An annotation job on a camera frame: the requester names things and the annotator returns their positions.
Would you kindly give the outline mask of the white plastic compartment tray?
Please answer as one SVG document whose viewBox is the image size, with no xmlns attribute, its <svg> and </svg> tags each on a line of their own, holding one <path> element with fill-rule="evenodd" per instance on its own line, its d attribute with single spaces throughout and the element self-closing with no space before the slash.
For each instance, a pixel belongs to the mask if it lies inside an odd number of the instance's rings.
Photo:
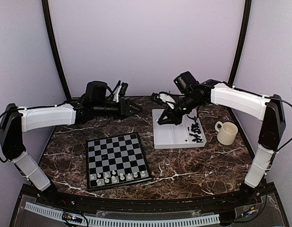
<svg viewBox="0 0 292 227">
<path fill-rule="evenodd" d="M 197 148 L 204 147 L 207 143 L 204 131 L 201 126 L 202 136 L 204 139 L 203 143 L 196 143 L 191 141 L 187 127 L 191 125 L 190 117 L 196 117 L 197 112 L 193 110 L 189 115 L 184 115 L 182 123 L 179 125 L 166 124 L 159 125 L 155 122 L 156 119 L 162 114 L 162 109 L 152 110 L 153 119 L 153 137 L 154 137 L 154 148 L 155 149 L 171 149 L 171 148 Z"/>
</svg>

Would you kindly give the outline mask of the black grey chessboard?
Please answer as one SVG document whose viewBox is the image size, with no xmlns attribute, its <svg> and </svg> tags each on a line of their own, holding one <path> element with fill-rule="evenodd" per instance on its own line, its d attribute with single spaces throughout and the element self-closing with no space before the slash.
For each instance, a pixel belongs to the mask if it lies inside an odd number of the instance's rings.
<svg viewBox="0 0 292 227">
<path fill-rule="evenodd" d="M 112 171 L 116 172 L 117 183 L 111 181 Z M 138 132 L 87 140 L 86 172 L 89 192 L 142 183 L 152 179 Z M 141 177 L 141 172 L 144 172 L 146 176 Z M 109 183 L 105 183 L 107 178 L 104 177 L 104 173 L 109 174 Z M 119 180 L 120 173 L 125 176 L 122 182 Z M 126 179 L 128 173 L 132 174 L 132 180 Z M 138 173 L 137 178 L 134 178 L 134 173 Z M 97 179 L 100 179 L 101 185 L 97 185 Z"/>
</svg>

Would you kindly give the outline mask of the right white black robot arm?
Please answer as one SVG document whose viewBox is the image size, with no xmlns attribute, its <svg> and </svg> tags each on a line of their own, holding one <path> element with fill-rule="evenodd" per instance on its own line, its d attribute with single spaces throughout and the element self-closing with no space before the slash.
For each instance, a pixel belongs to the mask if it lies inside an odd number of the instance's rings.
<svg viewBox="0 0 292 227">
<path fill-rule="evenodd" d="M 248 204 L 254 198 L 252 188 L 259 185 L 282 149 L 280 141 L 286 128 L 283 104 L 286 101 L 279 95 L 259 95 L 214 79 L 199 83 L 189 71 L 177 76 L 174 83 L 181 93 L 178 100 L 174 100 L 174 94 L 164 91 L 151 95 L 152 101 L 167 105 L 158 119 L 159 125 L 179 125 L 185 114 L 204 104 L 229 107 L 262 121 L 257 152 L 243 183 L 247 187 L 236 194 L 238 204 Z"/>
</svg>

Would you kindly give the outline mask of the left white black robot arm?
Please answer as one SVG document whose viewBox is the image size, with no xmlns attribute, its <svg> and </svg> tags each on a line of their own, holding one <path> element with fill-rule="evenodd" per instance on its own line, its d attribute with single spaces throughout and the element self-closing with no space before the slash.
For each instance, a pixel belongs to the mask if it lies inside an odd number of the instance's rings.
<svg viewBox="0 0 292 227">
<path fill-rule="evenodd" d="M 19 107 L 8 104 L 0 115 L 0 148 L 2 163 L 12 162 L 23 176 L 39 191 L 51 206 L 58 206 L 61 195 L 49 177 L 28 154 L 23 143 L 23 133 L 59 126 L 85 124 L 97 117 L 125 119 L 142 111 L 142 107 L 125 98 L 128 84 L 118 82 L 111 89 L 103 81 L 87 84 L 85 93 L 57 105 Z"/>
</svg>

